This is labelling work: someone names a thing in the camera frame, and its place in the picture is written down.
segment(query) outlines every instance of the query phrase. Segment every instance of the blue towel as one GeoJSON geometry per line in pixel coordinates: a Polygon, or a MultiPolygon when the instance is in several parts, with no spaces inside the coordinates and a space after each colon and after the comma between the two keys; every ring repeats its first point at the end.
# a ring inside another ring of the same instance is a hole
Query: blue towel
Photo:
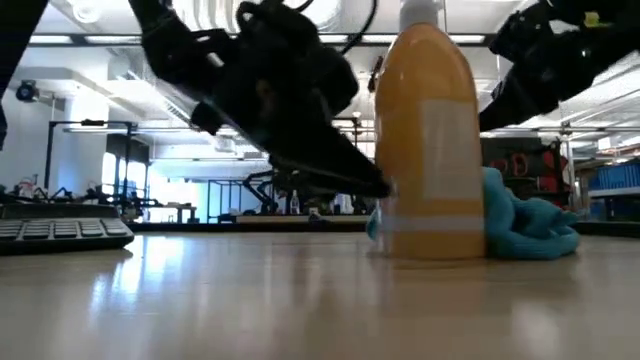
{"type": "MultiPolygon", "coordinates": [[[[578,219],[542,199],[520,200],[507,189],[502,175],[484,168],[487,255],[501,259],[553,260],[575,252],[580,235],[570,225],[578,219]]],[[[367,223],[376,238],[377,216],[367,223]]]]}

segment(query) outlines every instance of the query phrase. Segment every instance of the orange bottle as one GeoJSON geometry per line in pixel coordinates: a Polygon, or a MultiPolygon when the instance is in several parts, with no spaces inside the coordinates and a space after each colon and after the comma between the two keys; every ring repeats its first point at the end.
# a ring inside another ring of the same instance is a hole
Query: orange bottle
{"type": "Polygon", "coordinates": [[[393,187],[379,239],[392,257],[485,255],[478,104],[469,64],[433,0],[405,0],[376,90],[376,163],[393,187]]]}

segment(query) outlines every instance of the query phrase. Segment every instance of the bottle label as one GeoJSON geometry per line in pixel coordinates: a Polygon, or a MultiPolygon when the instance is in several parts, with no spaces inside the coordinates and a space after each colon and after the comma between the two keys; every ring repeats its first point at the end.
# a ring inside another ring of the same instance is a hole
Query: bottle label
{"type": "Polygon", "coordinates": [[[482,199],[478,115],[472,103],[429,100],[422,105],[425,200],[482,199]]]}

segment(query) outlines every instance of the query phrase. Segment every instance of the ceiling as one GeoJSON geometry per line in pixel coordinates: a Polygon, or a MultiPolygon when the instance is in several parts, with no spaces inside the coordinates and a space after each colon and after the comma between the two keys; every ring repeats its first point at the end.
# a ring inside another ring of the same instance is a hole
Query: ceiling
{"type": "MultiPolygon", "coordinates": [[[[192,28],[225,27],[235,32],[233,9],[240,0],[173,0],[174,7],[183,20],[192,28]]],[[[302,0],[289,0],[297,5],[302,0]]],[[[364,23],[371,0],[316,0],[307,16],[316,20],[322,32],[350,33],[359,30],[364,23]]],[[[370,32],[397,33],[401,0],[381,0],[379,10],[370,32]]],[[[440,26],[449,33],[495,33],[507,16],[531,1],[508,0],[446,0],[440,14],[440,26]]],[[[113,33],[138,34],[139,26],[133,17],[128,0],[51,0],[44,14],[38,33],[113,33]]],[[[363,119],[373,119],[373,97],[366,91],[366,81],[376,59],[386,53],[383,47],[358,47],[347,56],[354,72],[362,81],[361,92],[343,114],[361,113],[363,119]]],[[[462,48],[472,69],[481,106],[489,98],[489,90],[509,68],[508,62],[499,60],[486,48],[462,48]]],[[[66,66],[91,77],[93,73],[105,72],[115,57],[142,59],[140,49],[29,49],[21,66],[66,66]]],[[[562,104],[559,110],[546,116],[536,117],[523,126],[558,126],[563,119],[571,119],[580,126],[631,126],[640,119],[640,106],[633,91],[637,90],[640,75],[637,57],[629,57],[608,73],[603,74],[597,85],[581,95],[562,104]]],[[[167,111],[167,103],[158,98],[164,96],[171,104],[189,112],[192,103],[181,97],[165,84],[157,82],[145,64],[138,64],[140,78],[117,80],[113,77],[100,79],[111,96],[125,99],[142,109],[145,116],[134,117],[136,121],[167,120],[176,124],[175,114],[167,111]]],[[[118,117],[127,118],[123,112],[118,117]]],[[[607,134],[581,134],[576,137],[584,142],[584,149],[607,134]]],[[[150,137],[157,144],[202,144],[202,134],[163,134],[150,137]]]]}

